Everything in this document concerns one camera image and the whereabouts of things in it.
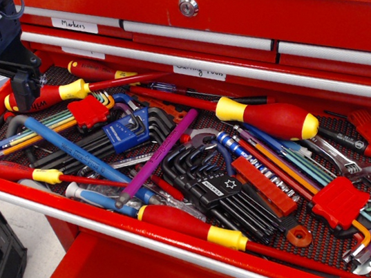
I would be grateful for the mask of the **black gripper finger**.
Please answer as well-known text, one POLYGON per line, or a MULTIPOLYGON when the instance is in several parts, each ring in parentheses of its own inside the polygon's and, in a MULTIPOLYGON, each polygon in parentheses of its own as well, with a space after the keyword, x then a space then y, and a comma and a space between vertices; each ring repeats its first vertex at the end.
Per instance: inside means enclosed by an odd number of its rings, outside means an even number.
POLYGON ((15 96, 18 110, 27 112, 30 110, 33 102, 40 95, 40 85, 37 80, 32 79, 29 73, 16 73, 11 80, 13 95, 15 96))

